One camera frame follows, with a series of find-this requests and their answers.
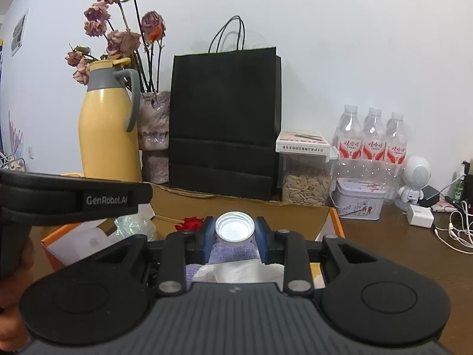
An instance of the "wooden desk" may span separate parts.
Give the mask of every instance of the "wooden desk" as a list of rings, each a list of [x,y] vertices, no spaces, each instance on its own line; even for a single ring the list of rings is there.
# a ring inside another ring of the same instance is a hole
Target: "wooden desk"
[[[435,214],[435,222],[447,228],[448,215]],[[347,239],[441,284],[452,311],[440,342],[456,355],[473,354],[473,255],[452,250],[431,230],[410,226],[394,205],[385,206],[376,222],[341,219],[341,224]],[[452,244],[447,232],[441,236]]]

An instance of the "metal rack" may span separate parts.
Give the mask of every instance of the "metal rack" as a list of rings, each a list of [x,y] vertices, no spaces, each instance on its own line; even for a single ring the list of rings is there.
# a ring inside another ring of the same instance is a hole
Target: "metal rack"
[[[15,159],[13,155],[5,155],[0,152],[0,169],[11,169],[14,171],[26,171],[26,164],[23,158]]]

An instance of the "white cable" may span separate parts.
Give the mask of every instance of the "white cable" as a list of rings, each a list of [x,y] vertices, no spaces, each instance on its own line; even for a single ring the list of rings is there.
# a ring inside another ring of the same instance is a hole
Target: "white cable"
[[[460,180],[461,178],[464,178],[465,177],[465,174],[461,174],[460,176],[458,176],[455,180],[453,180],[449,185],[446,185],[445,187],[443,187],[441,190],[438,191],[438,193],[442,193],[444,192],[444,190],[446,190],[448,187],[450,187],[453,183],[455,183],[456,181]]]
[[[444,239],[442,239],[439,235],[438,235],[438,232],[437,232],[437,229],[435,229],[435,236],[437,236],[441,242],[443,242],[444,244],[446,244],[447,246],[449,246],[451,249],[454,249],[455,251],[458,251],[458,252],[461,252],[462,254],[468,254],[468,255],[473,255],[473,252],[466,252],[466,251],[462,251],[458,248],[455,248],[453,246],[451,246],[450,244],[448,244]]]
[[[464,212],[465,214],[465,219],[466,219],[466,229],[465,229],[465,223],[463,221],[463,215],[462,215],[462,212],[458,211],[458,209],[456,209],[455,211],[453,211],[451,214],[450,214],[450,221],[449,221],[449,224],[448,224],[448,229],[443,229],[443,228],[435,228],[434,229],[434,233],[435,233],[435,236],[437,236],[437,238],[442,241],[444,244],[446,244],[447,246],[449,246],[451,249],[454,249],[455,251],[458,251],[458,252],[461,252],[461,253],[464,253],[464,254],[468,254],[468,255],[473,255],[473,252],[467,252],[467,251],[462,251],[460,249],[457,249],[453,246],[451,246],[450,244],[448,244],[444,239],[442,239],[439,235],[438,235],[438,231],[437,230],[440,230],[440,231],[448,231],[448,235],[455,241],[458,241],[461,245],[467,247],[467,248],[471,248],[473,249],[473,238],[472,238],[472,232],[470,231],[470,227],[471,225],[473,224],[473,222],[470,223],[470,220],[469,220],[469,217],[473,217],[473,214],[470,214],[468,213],[468,204],[465,200],[462,201],[462,211]],[[455,213],[459,213],[460,214],[460,217],[461,217],[461,220],[462,220],[462,229],[459,230],[458,228],[454,227],[453,226],[453,223],[452,223],[452,215],[455,214]],[[460,237],[460,234],[461,233],[464,233],[467,235],[468,237],[468,240],[469,241],[466,241],[464,238]]]

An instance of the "person's hand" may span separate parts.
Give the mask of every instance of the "person's hand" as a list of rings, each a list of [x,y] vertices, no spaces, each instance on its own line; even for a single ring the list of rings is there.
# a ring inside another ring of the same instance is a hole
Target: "person's hand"
[[[28,340],[28,333],[20,317],[18,304],[21,295],[33,282],[31,267],[34,260],[34,248],[28,240],[21,255],[20,266],[8,278],[0,281],[0,349],[15,351],[22,348]]]

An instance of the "earphones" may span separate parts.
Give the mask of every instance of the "earphones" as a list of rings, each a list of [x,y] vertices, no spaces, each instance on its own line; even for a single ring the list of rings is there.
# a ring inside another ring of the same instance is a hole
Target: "earphones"
[[[465,200],[462,201],[462,210],[465,214],[465,219],[466,219],[466,229],[465,229],[465,224],[464,224],[464,221],[463,221],[463,215],[462,215],[462,212],[458,211],[458,209],[456,209],[455,211],[453,211],[451,214],[450,214],[450,221],[448,223],[448,229],[444,229],[444,228],[437,228],[435,227],[434,229],[434,233],[435,235],[440,239],[440,241],[442,241],[444,244],[446,244],[447,246],[449,246],[451,249],[454,249],[455,251],[458,251],[458,252],[462,252],[464,254],[469,254],[469,255],[472,255],[473,254],[473,251],[472,252],[468,252],[468,251],[462,251],[460,249],[457,249],[453,246],[451,246],[450,244],[448,244],[444,239],[442,239],[439,235],[438,235],[438,230],[439,231],[448,231],[448,234],[449,236],[455,240],[455,241],[458,241],[461,245],[467,247],[467,248],[471,248],[473,249],[473,238],[472,238],[472,234],[473,234],[473,231],[470,231],[470,227],[471,225],[473,224],[473,222],[470,223],[468,217],[471,216],[473,217],[473,214],[470,214],[468,213],[468,204]],[[454,215],[455,213],[458,213],[460,214],[461,216],[461,219],[462,219],[462,229],[459,230],[458,228],[454,227],[453,226],[453,223],[452,223],[452,215]]]

